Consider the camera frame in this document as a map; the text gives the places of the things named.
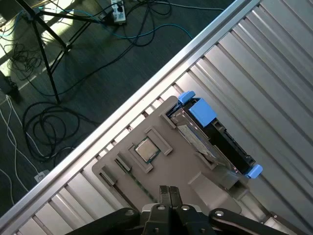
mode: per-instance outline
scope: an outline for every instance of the blue cable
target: blue cable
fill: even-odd
[[[66,11],[66,12],[71,12],[71,11],[76,11],[76,12],[84,13],[84,14],[86,14],[86,15],[92,17],[94,20],[98,21],[98,19],[97,19],[96,17],[94,17],[93,15],[91,15],[90,13],[88,13],[88,12],[86,12],[86,11],[81,11],[81,10],[69,10],[69,11]],[[19,17],[20,17],[20,15],[21,15],[22,12],[23,12],[23,11],[20,11],[20,12],[18,13],[18,15],[16,16],[16,20],[15,20],[15,23],[14,23],[14,26],[13,26],[12,31],[11,31],[10,33],[8,33],[8,34],[2,34],[1,37],[10,36],[10,35],[13,33],[13,31],[14,31],[15,28],[16,28],[16,25],[17,25],[17,22],[18,22],[18,20],[19,20]],[[165,26],[173,26],[173,27],[180,28],[181,30],[183,30],[183,31],[189,36],[190,39],[193,39],[193,37],[191,36],[191,34],[190,34],[186,29],[184,29],[183,27],[179,26],[178,24],[174,24],[174,23],[171,23],[171,24],[170,24],[170,23],[162,24],[162,25],[156,27],[154,30],[151,30],[151,31],[149,31],[149,32],[140,34],[140,35],[138,35],[138,36],[125,37],[125,36],[121,36],[121,35],[118,35],[118,34],[113,33],[113,32],[111,32],[111,34],[114,35],[115,37],[118,37],[118,38],[121,38],[121,39],[134,39],[134,38],[137,38],[137,37],[144,37],[144,36],[147,36],[147,35],[153,33],[153,31],[156,31],[156,30],[158,30],[159,28],[162,28],[162,27],[165,27]]]
[[[69,11],[66,11],[66,12],[71,12],[71,11],[76,11],[76,12],[81,12],[81,13],[84,13],[88,16],[90,16],[91,18],[93,18],[95,21],[98,21],[100,25],[102,25],[104,27],[103,24],[100,23],[100,21],[94,17],[93,15],[91,15],[90,13],[86,12],[86,11],[81,11],[81,10],[69,10]],[[114,35],[115,37],[118,37],[118,38],[121,38],[121,39],[133,39],[133,38],[137,38],[137,37],[144,37],[144,36],[147,36],[151,33],[153,33],[153,31],[156,31],[158,30],[159,28],[162,28],[162,27],[165,27],[165,26],[174,26],[174,27],[177,27],[177,28],[180,28],[181,30],[183,30],[189,37],[190,39],[193,39],[193,37],[191,36],[191,34],[186,30],[184,29],[183,27],[179,26],[178,24],[174,24],[174,23],[166,23],[166,24],[162,24],[158,27],[156,27],[154,30],[151,30],[149,32],[146,32],[146,33],[143,33],[143,34],[140,34],[139,36],[132,36],[132,37],[125,37],[125,36],[121,36],[121,35],[118,35],[116,33],[113,33],[111,32],[112,35]]]
[[[16,20],[15,20],[15,23],[14,23],[14,25],[13,25],[12,31],[11,31],[10,33],[8,33],[8,34],[2,34],[2,35],[0,35],[0,37],[7,37],[7,36],[10,36],[10,35],[13,33],[13,31],[15,30],[16,24],[17,24],[17,22],[18,22],[18,20],[19,20],[20,14],[21,14],[22,12],[23,12],[23,11],[20,11],[20,12],[18,13],[18,15],[16,16]]]

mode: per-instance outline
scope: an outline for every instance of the blue plastic clip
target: blue plastic clip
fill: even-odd
[[[178,96],[178,100],[182,103],[185,104],[187,103],[192,97],[194,97],[196,94],[193,91],[187,91]]]
[[[200,122],[202,127],[206,127],[217,116],[211,106],[202,98],[189,111]]]
[[[259,164],[253,166],[253,168],[246,174],[246,177],[250,179],[257,178],[263,171],[263,167]]]

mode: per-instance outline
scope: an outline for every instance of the wire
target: wire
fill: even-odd
[[[38,3],[38,4],[33,5],[31,8],[35,8],[35,7],[38,7],[38,6],[44,6],[44,5],[48,5],[48,4],[49,4],[49,0],[44,0],[44,1],[40,2],[40,3]]]
[[[142,5],[145,5],[145,4],[148,5],[147,2],[149,2],[149,1],[139,2],[137,5],[135,5],[135,6],[128,12],[127,15],[131,14],[135,9],[137,9],[138,7],[140,7],[140,6],[142,6]],[[147,6],[146,13],[145,13],[145,16],[144,16],[144,18],[143,18],[143,21],[142,21],[142,24],[141,24],[141,28],[140,28],[138,34],[134,37],[134,41],[130,41],[131,44],[130,44],[120,55],[118,55],[118,56],[117,56],[115,59],[113,59],[112,61],[110,61],[110,62],[108,62],[108,63],[106,63],[106,64],[100,66],[99,68],[95,69],[94,71],[90,72],[89,74],[87,74],[87,75],[84,76],[83,78],[79,79],[77,82],[75,82],[75,83],[74,83],[72,86],[70,86],[68,89],[66,89],[66,90],[64,90],[64,91],[62,91],[62,92],[60,92],[60,93],[58,93],[58,95],[62,95],[62,94],[67,93],[68,91],[70,91],[71,89],[73,89],[75,86],[77,86],[78,84],[80,84],[80,83],[83,82],[84,80],[88,79],[90,76],[92,76],[93,74],[95,74],[95,73],[98,72],[99,70],[101,70],[101,69],[103,69],[103,68],[105,68],[105,67],[107,67],[107,66],[109,66],[109,65],[111,65],[111,64],[113,64],[113,63],[115,63],[115,62],[118,61],[119,59],[121,59],[133,46],[137,46],[137,45],[138,45],[136,42],[138,41],[138,38],[139,38],[141,35],[142,35],[142,36],[146,36],[146,35],[151,34],[151,33],[154,34],[155,31],[156,31],[156,28],[154,28],[152,31],[149,31],[149,32],[147,32],[147,33],[144,33],[144,34],[141,33],[141,32],[142,32],[142,29],[143,29],[143,27],[144,27],[144,25],[145,25],[146,19],[147,19],[147,17],[148,17],[148,14],[149,14],[150,12],[151,12],[151,8],[150,8],[149,6]],[[164,27],[164,26],[175,26],[175,27],[179,27],[179,28],[183,29],[182,27],[180,27],[179,25],[176,25],[176,24],[164,24],[164,25],[158,26],[157,28],[159,29],[159,28]],[[188,34],[188,36],[189,36],[190,38],[192,38],[192,36],[190,35],[190,33],[188,33],[187,30],[185,30],[185,29],[183,29],[183,30],[184,30],[184,32],[186,32],[186,33]]]
[[[14,22],[12,31],[11,31],[10,33],[8,33],[8,34],[2,34],[2,35],[0,35],[0,37],[8,37],[8,36],[10,36],[10,35],[14,32],[14,30],[15,30],[15,28],[16,28],[16,25],[17,25],[17,22],[19,21],[19,18],[20,18],[20,15],[21,15],[22,12],[23,12],[23,11],[20,11],[20,12],[17,14],[16,20],[15,20],[15,22]]]
[[[14,205],[15,203],[14,203],[14,200],[13,200],[13,192],[12,192],[13,186],[12,186],[12,180],[11,180],[10,176],[8,176],[8,174],[5,173],[4,170],[0,169],[0,171],[9,179],[9,182],[10,182],[10,196],[11,196],[11,202],[12,202],[12,204]]]
[[[17,112],[16,112],[16,110],[15,110],[15,108],[14,108],[14,105],[13,105],[13,103],[12,103],[12,101],[11,101],[11,99],[10,99],[10,97],[9,97],[8,95],[6,95],[6,100],[8,101],[9,105],[10,105],[11,108],[13,109],[13,112],[15,113],[16,118],[18,119],[18,121],[19,121],[21,127],[23,128],[22,121],[21,121],[19,115],[17,114]],[[27,134],[27,136],[30,138],[30,140],[33,142],[33,144],[34,144],[36,150],[38,151],[38,153],[43,156],[43,153],[39,150],[38,146],[36,145],[36,142],[35,142],[34,139],[31,137],[31,135],[28,134],[27,132],[26,132],[26,134]]]
[[[209,10],[209,11],[224,11],[225,10],[223,8],[214,8],[214,7],[185,6],[185,5],[180,5],[180,4],[165,2],[165,1],[155,1],[154,3],[167,4],[167,5],[171,5],[171,6],[178,6],[178,7],[182,7],[182,8],[197,9],[197,10]]]
[[[30,119],[26,120],[30,110],[36,111],[36,113]],[[69,115],[68,119],[71,120],[71,125],[74,125],[74,131],[71,133],[67,130],[68,125],[64,122],[64,119],[66,119],[64,115]],[[42,163],[57,157],[66,149],[74,149],[74,146],[67,146],[61,150],[57,150],[63,141],[69,140],[77,134],[82,120],[95,127],[100,124],[69,108],[56,105],[52,102],[37,102],[30,105],[24,112],[22,126],[26,145],[31,156]],[[31,139],[29,130],[32,130],[32,135],[37,142],[50,148],[46,154],[39,152],[36,145],[35,148],[31,145],[30,141],[34,143],[34,140]]]
[[[123,31],[124,31],[124,35],[125,35],[126,39],[127,39],[131,44],[133,44],[133,45],[136,46],[136,47],[145,47],[145,46],[149,45],[149,44],[153,41],[153,39],[154,39],[154,37],[155,37],[155,34],[156,34],[155,28],[156,28],[156,27],[155,27],[155,20],[154,20],[154,16],[153,16],[153,14],[152,14],[152,11],[155,12],[155,13],[157,13],[157,14],[159,14],[159,15],[167,16],[167,17],[169,17],[169,16],[171,15],[171,13],[172,13],[172,7],[171,7],[171,5],[169,5],[168,11],[166,11],[166,12],[164,12],[164,13],[155,10],[155,9],[153,8],[153,5],[152,5],[152,3],[153,3],[154,1],[155,1],[155,0],[143,0],[143,1],[140,1],[140,0],[139,0],[139,1],[138,1],[138,4],[135,5],[135,6],[133,6],[133,7],[130,9],[130,11],[126,14],[126,17],[128,17],[134,10],[136,10],[136,9],[139,8],[140,6],[146,5],[146,6],[147,6],[148,13],[149,13],[150,18],[151,18],[151,21],[152,21],[152,29],[153,29],[153,30],[152,30],[152,37],[151,37],[151,39],[150,39],[148,42],[143,43],[143,44],[139,44],[139,43],[137,42],[137,40],[136,40],[136,41],[132,41],[131,39],[129,39],[128,36],[127,36],[127,34],[126,34],[125,26],[123,26]]]
[[[28,189],[26,188],[26,186],[23,184],[23,182],[21,181],[21,179],[20,179],[19,176],[18,176],[18,171],[17,171],[17,151],[18,151],[18,149],[17,149],[17,143],[16,143],[16,139],[15,139],[15,137],[14,137],[14,134],[13,134],[11,128],[9,127],[9,123],[10,123],[10,119],[11,119],[11,114],[12,114],[12,109],[10,110],[10,114],[9,114],[8,121],[6,121],[5,118],[4,118],[4,116],[3,116],[3,114],[2,114],[2,110],[0,109],[0,115],[1,115],[1,117],[2,117],[2,119],[3,119],[3,121],[4,121],[4,123],[5,123],[5,125],[6,125],[6,127],[7,127],[7,136],[8,136],[8,138],[9,138],[10,142],[11,142],[11,143],[13,144],[13,146],[14,146],[14,170],[15,170],[16,178],[18,179],[18,181],[20,182],[20,184],[23,186],[23,188],[28,192]],[[9,136],[9,132],[10,132],[11,136],[13,137],[14,143],[12,142],[12,140],[11,140],[11,138],[10,138],[10,136]]]
[[[12,57],[9,57],[10,61],[7,63],[7,68],[11,71],[14,68],[17,71],[20,71],[25,78],[21,79],[18,76],[20,81],[28,80],[29,77],[32,75],[33,71],[37,69],[41,63],[42,59],[39,56],[36,56],[37,50],[28,50],[25,48],[24,44],[15,43],[15,44],[7,44],[2,47],[4,53],[8,56],[5,48],[6,47],[14,47]]]
[[[63,11],[63,10],[58,10],[58,9],[52,9],[52,8],[45,8],[45,9],[48,9],[48,10],[54,10],[54,11]],[[93,18],[94,20],[98,21],[100,25],[104,26],[103,24],[100,23],[100,21],[95,18],[94,16],[92,16],[90,13],[86,12],[86,11],[81,11],[81,10],[69,10],[69,11],[74,11],[74,12],[81,12],[81,13],[84,13],[86,15],[89,15],[91,18]],[[158,30],[159,28],[162,28],[162,27],[165,27],[165,26],[174,26],[174,27],[177,27],[177,28],[180,28],[181,30],[183,30],[189,37],[190,39],[193,39],[193,37],[191,36],[191,34],[186,30],[184,29],[182,26],[178,25],[178,24],[174,24],[174,23],[166,23],[166,24],[162,24],[158,27],[156,27],[154,30],[151,30],[151,31],[148,31],[146,33],[143,33],[143,34],[140,34],[138,37],[144,37],[144,36],[147,36],[151,33],[153,33],[154,31]],[[118,37],[118,38],[121,38],[121,39],[134,39],[136,38],[137,36],[131,36],[131,37],[125,37],[125,36],[122,36],[122,35],[118,35],[118,34],[115,34],[114,32],[111,32],[112,35]]]

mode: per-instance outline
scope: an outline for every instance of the screw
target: screw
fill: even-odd
[[[165,206],[160,205],[160,206],[157,207],[157,209],[158,209],[158,210],[165,210]]]
[[[125,215],[127,215],[127,216],[130,216],[130,215],[133,215],[133,214],[134,214],[134,212],[132,210],[128,210],[125,213]]]
[[[182,206],[181,207],[184,211],[187,211],[187,210],[189,210],[190,209],[190,207],[189,206]]]
[[[223,211],[216,211],[216,212],[215,212],[215,215],[217,215],[217,216],[223,216],[223,215],[224,215],[224,212],[223,212]]]

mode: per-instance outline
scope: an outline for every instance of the corrugated metal surface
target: corrugated metal surface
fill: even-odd
[[[254,196],[310,231],[312,16],[305,0],[264,0],[177,82],[204,97],[264,167],[262,177],[250,182]]]
[[[4,234],[65,234],[126,206],[93,175],[92,165],[163,100],[188,90],[214,108],[264,167],[249,183],[252,195],[268,211],[313,234],[313,3],[263,0],[254,7],[257,3],[237,0],[230,6],[194,40],[188,56],[176,58],[170,71],[166,65],[159,72],[166,75],[158,82],[152,78],[151,88],[146,85],[135,95],[138,100],[117,111],[120,117],[56,174],[35,202],[16,209],[19,216],[13,215]],[[250,218],[264,218],[250,198],[240,205]]]

